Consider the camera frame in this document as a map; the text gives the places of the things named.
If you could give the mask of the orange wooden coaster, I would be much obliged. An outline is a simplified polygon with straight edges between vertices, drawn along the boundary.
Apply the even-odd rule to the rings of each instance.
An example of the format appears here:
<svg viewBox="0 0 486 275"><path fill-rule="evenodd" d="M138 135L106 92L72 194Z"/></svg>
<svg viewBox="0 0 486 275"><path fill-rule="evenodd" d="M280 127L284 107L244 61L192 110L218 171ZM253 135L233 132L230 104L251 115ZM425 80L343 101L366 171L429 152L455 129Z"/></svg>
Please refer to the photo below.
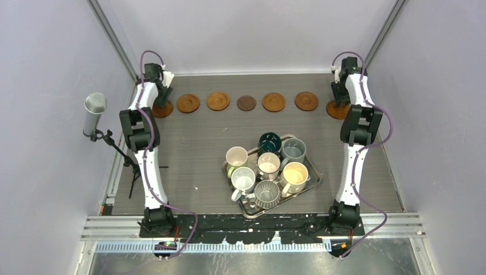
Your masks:
<svg viewBox="0 0 486 275"><path fill-rule="evenodd" d="M155 118L161 119L171 115L174 110L174 105L171 100L167 100L163 106L155 103L151 110Z"/></svg>
<svg viewBox="0 0 486 275"><path fill-rule="evenodd" d="M230 97L225 92L213 92L208 95L207 106L213 111L223 111L230 104Z"/></svg>
<svg viewBox="0 0 486 275"><path fill-rule="evenodd" d="M319 105L318 97L311 92L300 92L295 97L295 105L302 111L313 111Z"/></svg>
<svg viewBox="0 0 486 275"><path fill-rule="evenodd" d="M262 98L263 107L269 112L280 112L285 108L285 97L276 92L268 93Z"/></svg>
<svg viewBox="0 0 486 275"><path fill-rule="evenodd" d="M337 120L346 118L350 109L350 105L338 105L334 100L330 100L326 105L326 112L329 116Z"/></svg>
<svg viewBox="0 0 486 275"><path fill-rule="evenodd" d="M182 113L193 113L199 108L199 106L200 99L197 95L194 94L182 95L177 100L177 108Z"/></svg>

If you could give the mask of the dark walnut wooden coaster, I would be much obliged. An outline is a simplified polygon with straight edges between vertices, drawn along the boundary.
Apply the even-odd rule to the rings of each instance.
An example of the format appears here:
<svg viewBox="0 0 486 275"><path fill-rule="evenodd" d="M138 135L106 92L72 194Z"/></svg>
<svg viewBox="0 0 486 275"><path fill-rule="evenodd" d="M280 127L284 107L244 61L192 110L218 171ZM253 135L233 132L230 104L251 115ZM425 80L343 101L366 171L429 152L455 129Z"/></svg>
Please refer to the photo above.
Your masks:
<svg viewBox="0 0 486 275"><path fill-rule="evenodd" d="M253 110L256 107L256 105L257 105L257 101L252 96L248 96L248 95L241 96L237 100L237 107L240 110L245 112Z"/></svg>

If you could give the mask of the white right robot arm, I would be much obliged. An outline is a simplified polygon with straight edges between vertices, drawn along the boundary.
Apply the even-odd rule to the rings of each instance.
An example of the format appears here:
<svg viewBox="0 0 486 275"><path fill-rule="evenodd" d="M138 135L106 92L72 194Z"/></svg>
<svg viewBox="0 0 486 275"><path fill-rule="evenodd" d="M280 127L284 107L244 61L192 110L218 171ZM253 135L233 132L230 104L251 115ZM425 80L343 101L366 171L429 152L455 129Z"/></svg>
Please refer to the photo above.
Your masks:
<svg viewBox="0 0 486 275"><path fill-rule="evenodd" d="M335 80L332 92L339 107L349 107L340 129L344 144L342 178L327 219L333 235L354 230L360 219L360 199L357 195L363 165L369 146L375 142L383 112L375 107L367 87L367 72L358 65L357 57L345 57L331 72Z"/></svg>

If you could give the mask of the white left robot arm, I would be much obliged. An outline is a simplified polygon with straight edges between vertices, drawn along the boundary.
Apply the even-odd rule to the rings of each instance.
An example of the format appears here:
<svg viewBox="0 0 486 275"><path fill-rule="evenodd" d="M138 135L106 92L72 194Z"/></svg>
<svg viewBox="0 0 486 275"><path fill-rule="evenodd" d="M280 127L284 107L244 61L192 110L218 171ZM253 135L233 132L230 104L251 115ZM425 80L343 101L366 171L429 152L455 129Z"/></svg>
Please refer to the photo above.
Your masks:
<svg viewBox="0 0 486 275"><path fill-rule="evenodd" d="M143 68L134 101L120 111L119 117L126 145L136 157L144 187L144 218L140 226L147 233L169 237L175 232L176 223L162 186L158 163L160 132L151 107L156 99L166 98L174 75L156 63L145 64Z"/></svg>

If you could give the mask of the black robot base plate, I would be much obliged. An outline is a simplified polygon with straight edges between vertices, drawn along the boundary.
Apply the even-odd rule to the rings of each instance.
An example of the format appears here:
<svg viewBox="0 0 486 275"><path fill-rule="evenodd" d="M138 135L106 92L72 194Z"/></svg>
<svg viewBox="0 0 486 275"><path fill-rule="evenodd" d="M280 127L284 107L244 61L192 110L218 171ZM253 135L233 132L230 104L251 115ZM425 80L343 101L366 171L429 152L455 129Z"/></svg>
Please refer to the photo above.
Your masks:
<svg viewBox="0 0 486 275"><path fill-rule="evenodd" d="M318 237L350 236L349 231L342 234L327 230L328 214L264 214L249 219L241 214L199 215L198 222L190 214L174 217L175 224L168 228L147 229L140 226L142 238L177 238L181 242L229 244L242 242L248 244L270 243L273 237L280 237L283 244L317 243Z"/></svg>

